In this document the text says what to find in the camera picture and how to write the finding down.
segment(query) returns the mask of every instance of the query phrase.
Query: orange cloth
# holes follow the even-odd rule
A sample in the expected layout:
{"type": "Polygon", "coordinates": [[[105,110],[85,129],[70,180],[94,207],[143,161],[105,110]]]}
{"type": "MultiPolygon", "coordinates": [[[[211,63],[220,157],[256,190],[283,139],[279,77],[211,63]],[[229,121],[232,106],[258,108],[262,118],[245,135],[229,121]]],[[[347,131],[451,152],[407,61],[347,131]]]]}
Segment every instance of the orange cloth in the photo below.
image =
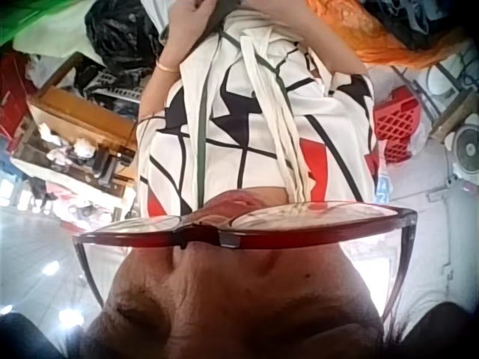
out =
{"type": "Polygon", "coordinates": [[[460,29],[443,35],[429,50],[413,52],[389,34],[381,22],[370,15],[357,0],[306,0],[367,64],[430,67],[460,50],[465,40],[460,29]]]}

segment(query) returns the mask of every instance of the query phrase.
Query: woman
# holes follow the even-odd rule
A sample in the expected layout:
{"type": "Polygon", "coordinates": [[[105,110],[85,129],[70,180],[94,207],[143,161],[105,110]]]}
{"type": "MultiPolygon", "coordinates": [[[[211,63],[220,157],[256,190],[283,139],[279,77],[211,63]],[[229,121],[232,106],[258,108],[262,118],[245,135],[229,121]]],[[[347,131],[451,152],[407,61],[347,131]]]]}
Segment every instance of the woman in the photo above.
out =
{"type": "MultiPolygon", "coordinates": [[[[192,51],[215,5],[177,0],[170,11],[168,44],[141,99],[142,216],[220,224],[287,203],[373,202],[373,93],[361,61],[303,1],[289,0],[246,1],[192,51]]],[[[374,353],[382,332],[338,245],[189,243],[132,251],[82,352],[346,358],[374,353]]]]}

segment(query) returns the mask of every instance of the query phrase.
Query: hand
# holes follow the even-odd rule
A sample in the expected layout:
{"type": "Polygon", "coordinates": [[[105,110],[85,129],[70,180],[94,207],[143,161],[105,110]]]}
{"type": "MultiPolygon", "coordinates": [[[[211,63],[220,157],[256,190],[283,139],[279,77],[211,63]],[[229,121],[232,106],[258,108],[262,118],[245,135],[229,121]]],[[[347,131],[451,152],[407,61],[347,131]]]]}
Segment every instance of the hand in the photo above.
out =
{"type": "Polygon", "coordinates": [[[306,0],[245,0],[244,4],[291,27],[311,15],[306,0]]]}
{"type": "Polygon", "coordinates": [[[178,67],[204,33],[217,0],[176,0],[170,9],[170,33],[161,62],[178,67]]]}

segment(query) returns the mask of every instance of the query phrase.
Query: gold bracelet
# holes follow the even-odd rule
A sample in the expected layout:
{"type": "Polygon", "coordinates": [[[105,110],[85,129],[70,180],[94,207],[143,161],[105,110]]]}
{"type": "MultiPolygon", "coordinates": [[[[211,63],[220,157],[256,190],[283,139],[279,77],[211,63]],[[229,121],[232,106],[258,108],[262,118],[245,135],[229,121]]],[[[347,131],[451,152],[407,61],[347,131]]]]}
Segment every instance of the gold bracelet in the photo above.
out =
{"type": "Polygon", "coordinates": [[[172,69],[171,67],[166,67],[162,65],[159,60],[156,62],[156,67],[158,67],[161,71],[165,71],[166,73],[179,73],[180,69],[172,69]]]}

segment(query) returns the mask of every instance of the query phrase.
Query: red eyeglasses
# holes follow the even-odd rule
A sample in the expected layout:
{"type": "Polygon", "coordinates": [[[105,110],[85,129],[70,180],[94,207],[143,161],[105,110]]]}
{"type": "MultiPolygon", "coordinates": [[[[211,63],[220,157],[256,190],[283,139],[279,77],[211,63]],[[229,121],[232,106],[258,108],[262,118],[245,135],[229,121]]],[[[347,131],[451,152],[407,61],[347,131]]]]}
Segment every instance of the red eyeglasses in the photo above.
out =
{"type": "Polygon", "coordinates": [[[184,218],[171,216],[134,219],[74,236],[73,242],[88,285],[100,306],[103,306],[103,298],[84,245],[186,248],[189,243],[204,242],[233,250],[287,250],[339,243],[360,272],[362,260],[388,259],[389,266],[381,267],[377,273],[388,278],[387,293],[382,298],[382,318],[385,320],[403,286],[417,220],[417,212],[390,206],[347,202],[297,203],[261,209],[217,227],[187,223],[184,218]]]}

